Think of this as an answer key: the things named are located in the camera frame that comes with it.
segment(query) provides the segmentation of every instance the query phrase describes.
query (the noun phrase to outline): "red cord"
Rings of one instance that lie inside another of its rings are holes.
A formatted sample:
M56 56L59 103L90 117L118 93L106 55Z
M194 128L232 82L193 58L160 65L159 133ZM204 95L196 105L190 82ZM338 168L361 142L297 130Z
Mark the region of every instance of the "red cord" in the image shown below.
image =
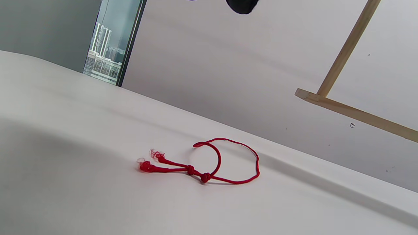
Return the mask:
M256 160L255 160L255 172L256 172L256 174L249 179L241 180L241 181L234 181L234 180L224 179L224 178L215 176L215 174L218 172L219 168L221 167L221 153L219 152L217 147L215 147L213 144L211 144L211 142L215 141L215 140L226 140L226 141L236 143L236 144L239 144L239 145L242 145L242 146L245 146L246 148L248 148L255 155L255 158L256 158ZM259 170L259 167L258 167L258 161L259 161L258 154L252 148L250 148L248 145L245 145L243 143L236 142L236 141L233 141L233 140L230 140L230 139L215 138L213 140L209 140L209 141L206 141L206 142L197 142L196 144L193 145L193 147L198 148L198 147L201 147L203 145L211 147L213 150L215 150L215 152L218 155L218 165L216 166L215 170L212 173L200 173L199 171L195 170L192 165L184 165L184 164L172 162L170 160L167 160L164 157L163 153L158 152L158 151L154 151L154 150L150 151L150 155L153 159L155 159L158 162L163 163L163 164L178 166L178 167L181 167L181 168L158 167L158 166L152 165L150 161L145 161L143 158L142 159L140 158L137 161L139 163L138 169L140 169L144 172L162 172L162 173L175 172L175 171L186 171L187 174L190 175L190 176L192 176L192 175L199 176L203 183L208 182L210 179L216 179L216 180L220 180L220 181L231 183L231 184L245 184L245 183L251 182L252 180L257 178L258 176L260 176L260 170Z

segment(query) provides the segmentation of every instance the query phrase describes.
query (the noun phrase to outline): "sliding knot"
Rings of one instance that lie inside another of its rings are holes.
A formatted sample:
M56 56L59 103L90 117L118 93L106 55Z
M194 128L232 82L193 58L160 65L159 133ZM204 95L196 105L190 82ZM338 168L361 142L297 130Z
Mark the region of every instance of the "sliding knot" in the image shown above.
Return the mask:
M211 175L209 173L203 173L200 179L202 179L202 183L206 183L211 179Z
M190 175L190 176L194 175L194 167L192 165L188 165L186 167L186 169L187 169L187 174L188 175Z

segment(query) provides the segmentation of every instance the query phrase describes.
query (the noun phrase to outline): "wooden stick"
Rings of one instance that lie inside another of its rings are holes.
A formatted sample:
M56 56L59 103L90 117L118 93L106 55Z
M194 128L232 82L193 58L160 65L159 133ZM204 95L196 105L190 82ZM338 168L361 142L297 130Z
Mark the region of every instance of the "wooden stick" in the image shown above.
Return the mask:
M356 47L360 37L362 36L364 30L366 29L370 19L376 11L377 6L379 5L380 0L368 0L360 17L358 18L354 28L351 30L350 35L345 41L343 47L341 48L340 53L332 64L331 69L326 75L324 81L322 82L321 87L319 88L317 94L323 97L326 97L337 80L338 76L341 73L341 70L344 68L347 63L348 58Z
M418 143L418 131L416 130L299 88L296 90L295 96L314 105L324 107L344 116L354 118L360 122L367 123L379 129L388 131L392 134Z

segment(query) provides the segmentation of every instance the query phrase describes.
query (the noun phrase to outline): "wall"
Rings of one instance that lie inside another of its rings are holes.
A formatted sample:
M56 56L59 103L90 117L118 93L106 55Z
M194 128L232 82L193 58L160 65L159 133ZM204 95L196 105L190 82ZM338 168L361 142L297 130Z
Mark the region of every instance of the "wall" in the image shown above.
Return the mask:
M317 91L365 3L261 0L238 15L148 0L123 87L418 192L418 144L294 96ZM417 10L382 1L329 97L418 129Z
M83 72L101 0L2 0L0 50Z

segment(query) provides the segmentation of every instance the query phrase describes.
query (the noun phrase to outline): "glass window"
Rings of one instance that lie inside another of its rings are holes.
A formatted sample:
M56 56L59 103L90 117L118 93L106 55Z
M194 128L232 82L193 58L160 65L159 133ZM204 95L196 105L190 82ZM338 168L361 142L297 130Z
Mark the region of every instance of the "glass window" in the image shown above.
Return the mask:
M123 79L142 8L143 0L102 1L83 74L114 85Z

